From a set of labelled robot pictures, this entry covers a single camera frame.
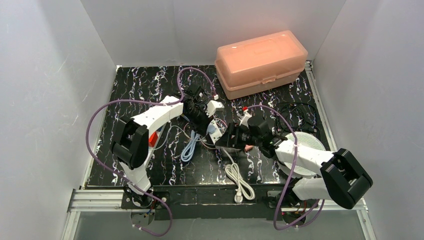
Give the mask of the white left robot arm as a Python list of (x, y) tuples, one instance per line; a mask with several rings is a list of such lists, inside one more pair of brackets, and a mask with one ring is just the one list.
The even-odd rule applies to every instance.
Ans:
[(178, 117), (188, 121), (193, 128), (189, 136), (193, 144), (203, 139), (215, 143), (221, 137), (214, 114), (223, 105), (216, 99), (204, 99), (203, 92), (200, 87), (191, 87), (183, 94), (167, 95), (145, 112), (118, 121), (110, 148), (136, 194), (144, 195), (152, 186), (147, 166), (168, 122)]

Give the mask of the long white power strip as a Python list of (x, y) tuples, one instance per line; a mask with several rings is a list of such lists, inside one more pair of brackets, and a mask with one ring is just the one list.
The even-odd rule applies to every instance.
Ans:
[(152, 133), (148, 140), (148, 157), (151, 158), (155, 150), (158, 150), (162, 144), (160, 143), (161, 136), (164, 133), (165, 125), (159, 127), (154, 133)]

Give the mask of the pink translucent storage box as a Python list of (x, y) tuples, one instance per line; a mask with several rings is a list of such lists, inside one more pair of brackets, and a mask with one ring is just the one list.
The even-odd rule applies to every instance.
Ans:
[(226, 97), (234, 100), (294, 82), (307, 56), (305, 47), (286, 30), (220, 46), (214, 65)]

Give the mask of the pink power adapter plug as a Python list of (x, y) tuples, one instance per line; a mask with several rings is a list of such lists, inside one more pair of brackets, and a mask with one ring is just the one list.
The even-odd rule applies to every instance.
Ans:
[(249, 151), (251, 151), (252, 149), (254, 148), (254, 146), (253, 145), (246, 145), (245, 147), (244, 147), (244, 152), (249, 152)]

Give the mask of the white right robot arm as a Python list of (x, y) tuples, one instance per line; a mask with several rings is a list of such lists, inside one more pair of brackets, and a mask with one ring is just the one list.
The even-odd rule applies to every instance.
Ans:
[(245, 124), (231, 122), (215, 142), (217, 147), (242, 150), (255, 146), (267, 158), (282, 164), (300, 166), (318, 175), (296, 180), (288, 187), (292, 203), (304, 200), (332, 200), (340, 207), (352, 209), (374, 182), (354, 155), (347, 149), (315, 149), (287, 136), (275, 135), (264, 120), (252, 117)]

